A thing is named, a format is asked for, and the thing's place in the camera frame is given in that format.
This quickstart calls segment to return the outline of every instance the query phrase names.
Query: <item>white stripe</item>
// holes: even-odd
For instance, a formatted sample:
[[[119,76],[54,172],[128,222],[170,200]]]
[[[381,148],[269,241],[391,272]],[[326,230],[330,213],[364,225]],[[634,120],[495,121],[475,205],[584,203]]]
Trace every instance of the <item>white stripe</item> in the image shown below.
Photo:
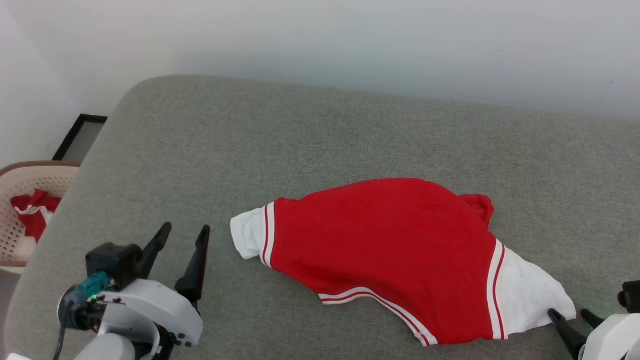
[[[50,212],[46,206],[33,206],[33,205],[29,205],[27,206],[27,209],[22,211],[20,210],[20,208],[16,207],[15,210],[17,211],[18,214],[20,215],[34,215],[35,213],[41,213],[42,217],[44,218],[44,223],[49,225],[49,222],[51,221],[51,218],[53,217],[53,213]]]
[[[275,210],[273,209],[273,202],[267,205],[267,218],[269,220],[269,242],[267,243],[267,251],[264,255],[264,259],[268,267],[271,268],[271,253],[273,252],[273,243],[276,240],[276,218]]]
[[[498,270],[501,257],[502,243],[496,239],[495,250],[493,250],[493,257],[491,258],[491,265],[489,266],[489,274],[486,279],[486,301],[489,305],[489,316],[491,317],[491,327],[493,329],[494,339],[502,339],[502,333],[500,332],[500,320],[498,319],[498,311],[495,308],[495,300],[493,297],[493,282],[495,280],[495,273]]]
[[[267,266],[267,263],[264,261],[265,257],[263,257],[262,255],[265,254],[264,252],[264,244],[267,240],[267,222],[265,221],[265,215],[264,215],[264,210],[267,208],[268,205],[265,205],[262,207],[261,212],[260,212],[260,218],[262,219],[261,224],[262,224],[262,239],[261,240],[261,244],[260,244],[260,261],[262,262],[262,264],[264,264],[264,266]]]
[[[343,300],[338,300],[338,301],[331,301],[332,299],[341,299],[343,297],[348,297],[350,295],[353,295],[353,296],[349,297],[348,299],[343,299]],[[392,313],[394,313],[398,317],[400,317],[400,319],[402,319],[404,321],[404,323],[407,326],[409,326],[409,329],[411,329],[411,331],[413,331],[413,335],[416,338],[418,338],[418,340],[420,340],[420,342],[422,343],[423,347],[427,346],[427,343],[426,343],[426,341],[424,341],[424,338],[422,338],[422,336],[420,336],[420,334],[424,335],[427,338],[427,340],[429,340],[429,344],[430,345],[437,345],[438,344],[438,340],[436,340],[435,336],[433,336],[433,334],[431,334],[431,332],[429,332],[427,330],[427,328],[421,322],[419,322],[418,319],[415,318],[415,316],[411,315],[411,313],[409,313],[407,310],[403,309],[400,305],[394,304],[393,302],[384,299],[383,297],[381,297],[380,295],[376,294],[375,292],[373,292],[373,290],[371,290],[369,288],[365,288],[365,287],[361,286],[359,288],[353,288],[351,290],[345,291],[344,293],[341,293],[341,294],[338,294],[338,295],[318,294],[318,296],[323,301],[324,305],[345,304],[347,302],[354,301],[355,299],[360,298],[360,297],[371,297],[371,298],[374,298],[380,304],[382,304],[384,307],[386,307],[387,309],[391,310]],[[416,327],[418,327],[418,329],[414,328],[407,319],[411,320],[411,322],[413,322],[413,324]]]

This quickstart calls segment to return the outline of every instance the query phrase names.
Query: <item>cable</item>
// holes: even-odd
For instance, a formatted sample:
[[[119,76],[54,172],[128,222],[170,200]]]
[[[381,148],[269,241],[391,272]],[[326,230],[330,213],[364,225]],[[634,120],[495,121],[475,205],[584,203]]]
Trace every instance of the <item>cable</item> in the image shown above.
[[[73,305],[74,305],[74,302],[72,300],[69,300],[69,302],[67,302],[67,306],[65,307],[65,312],[62,313],[62,316],[60,317],[62,321],[60,322],[60,335],[58,336],[58,347],[56,348],[56,353],[53,354],[52,360],[58,360],[60,358],[60,353],[62,353],[62,345],[65,342],[65,331],[67,331],[67,326],[65,324],[67,322],[67,316],[69,315],[69,311],[71,310],[71,307]]]

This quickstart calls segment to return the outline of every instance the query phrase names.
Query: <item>red and white shirt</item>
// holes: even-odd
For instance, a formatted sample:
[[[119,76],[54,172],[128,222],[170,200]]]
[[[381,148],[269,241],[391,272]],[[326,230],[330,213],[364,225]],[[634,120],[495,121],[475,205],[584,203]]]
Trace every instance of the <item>red and white shirt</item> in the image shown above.
[[[243,258],[259,256],[323,304],[376,299],[424,345],[506,339],[575,318],[549,274],[489,232],[491,200],[420,179],[377,179],[276,201],[231,220]]]

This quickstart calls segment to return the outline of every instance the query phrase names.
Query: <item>motor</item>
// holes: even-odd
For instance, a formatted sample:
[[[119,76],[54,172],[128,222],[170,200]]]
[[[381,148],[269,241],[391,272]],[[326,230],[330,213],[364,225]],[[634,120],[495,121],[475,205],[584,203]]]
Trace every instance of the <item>motor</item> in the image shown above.
[[[105,243],[87,253],[87,279],[69,288],[58,305],[61,326],[53,360],[60,357],[66,329],[97,333],[76,360],[167,360],[175,346],[198,345],[203,329],[198,301],[210,229],[202,228],[193,257],[173,291],[148,280],[171,228],[165,223],[144,250],[133,244]],[[25,359],[17,354],[8,358]]]

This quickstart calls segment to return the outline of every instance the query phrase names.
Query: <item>red stripe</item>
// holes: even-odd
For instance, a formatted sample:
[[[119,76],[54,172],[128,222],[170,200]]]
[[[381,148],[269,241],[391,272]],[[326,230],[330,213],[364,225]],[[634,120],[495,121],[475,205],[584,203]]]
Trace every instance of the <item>red stripe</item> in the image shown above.
[[[427,343],[427,346],[431,345],[431,344],[429,344],[429,340],[427,339],[427,337],[425,337],[425,335],[424,335],[423,333],[421,333],[421,332],[420,332],[420,329],[418,329],[418,327],[417,327],[417,326],[415,326],[415,324],[413,323],[413,321],[411,321],[411,319],[409,319],[408,317],[406,317],[406,316],[402,313],[402,311],[400,311],[400,310],[396,309],[393,305],[389,304],[385,299],[383,299],[383,298],[381,298],[381,297],[378,297],[376,294],[369,293],[369,292],[367,292],[367,291],[359,291],[359,292],[357,292],[357,293],[353,293],[353,294],[351,294],[351,295],[348,295],[348,296],[345,296],[345,297],[341,297],[341,298],[339,298],[339,299],[323,299],[323,300],[322,300],[322,302],[341,301],[341,300],[349,299],[349,298],[354,297],[354,296],[356,296],[356,295],[363,295],[363,294],[364,294],[364,295],[371,295],[371,296],[373,296],[374,298],[376,298],[378,301],[380,301],[380,302],[382,302],[382,303],[386,304],[388,307],[391,307],[393,310],[396,310],[396,312],[397,312],[398,314],[402,315],[402,317],[403,317],[403,318],[404,318],[408,323],[410,323],[410,324],[411,324],[411,326],[413,327],[413,329],[415,330],[415,332],[417,332],[418,334],[420,334],[420,336],[422,336],[422,338],[424,339],[424,341]]]
[[[264,250],[262,251],[262,262],[267,265],[267,246],[269,246],[269,206],[264,207],[264,223],[266,224],[266,234],[264,240]]]
[[[495,310],[498,312],[498,321],[500,322],[500,334],[502,335],[502,339],[504,339],[504,326],[502,326],[502,317],[500,315],[500,308],[498,308],[498,298],[495,294],[495,288],[498,284],[498,275],[500,274],[500,267],[502,266],[502,260],[504,260],[504,244],[502,244],[502,256],[500,257],[500,263],[498,263],[498,269],[495,271],[495,278],[493,279],[493,303],[495,304]]]

